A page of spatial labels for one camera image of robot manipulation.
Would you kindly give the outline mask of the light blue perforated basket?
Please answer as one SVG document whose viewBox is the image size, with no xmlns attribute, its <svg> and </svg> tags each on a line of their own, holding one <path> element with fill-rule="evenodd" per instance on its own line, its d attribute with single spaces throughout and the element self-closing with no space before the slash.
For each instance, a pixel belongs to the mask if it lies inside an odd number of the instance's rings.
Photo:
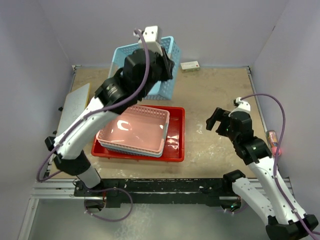
<svg viewBox="0 0 320 240">
<path fill-rule="evenodd" d="M 173 36 L 162 37 L 161 45 L 165 48 L 168 57 L 174 61 L 174 67 L 172 70 L 173 79 L 164 82 L 157 82 L 150 90 L 149 94 L 144 98 L 145 100 L 171 100 L 173 97 L 182 51 L 178 47 Z M 118 68 L 124 66 L 125 58 L 129 54 L 132 54 L 134 50 L 139 48 L 138 43 L 117 47 L 113 53 L 108 78 L 112 77 Z"/>
</svg>

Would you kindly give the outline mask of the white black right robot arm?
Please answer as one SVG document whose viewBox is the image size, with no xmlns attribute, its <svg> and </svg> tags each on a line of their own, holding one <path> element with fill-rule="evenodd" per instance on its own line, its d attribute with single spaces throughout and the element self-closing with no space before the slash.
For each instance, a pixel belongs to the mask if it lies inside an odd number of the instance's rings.
<svg viewBox="0 0 320 240">
<path fill-rule="evenodd" d="M 264 193 L 251 186 L 240 170 L 223 176 L 222 190 L 228 196 L 238 195 L 261 218 L 271 240 L 301 240 L 318 226 L 313 214 L 307 214 L 290 193 L 278 170 L 274 170 L 274 158 L 267 144 L 254 135 L 252 119 L 245 111 L 229 112 L 216 108 L 206 120 L 206 129 L 231 141 L 236 155 L 254 173 Z"/>
</svg>

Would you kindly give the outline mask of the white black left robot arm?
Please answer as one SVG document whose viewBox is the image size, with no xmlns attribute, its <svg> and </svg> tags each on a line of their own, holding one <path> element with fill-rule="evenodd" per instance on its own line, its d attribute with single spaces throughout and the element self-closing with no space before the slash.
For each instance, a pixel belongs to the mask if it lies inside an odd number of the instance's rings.
<svg viewBox="0 0 320 240">
<path fill-rule="evenodd" d="M 174 65 L 163 46 L 157 50 L 139 48 L 128 55 L 123 67 L 98 87 L 77 120 L 59 136 L 45 140 L 55 154 L 56 168 L 81 180 L 91 196 L 101 194 L 102 179 L 84 147 L 109 122 L 145 98 L 157 82 L 173 79 Z"/>
</svg>

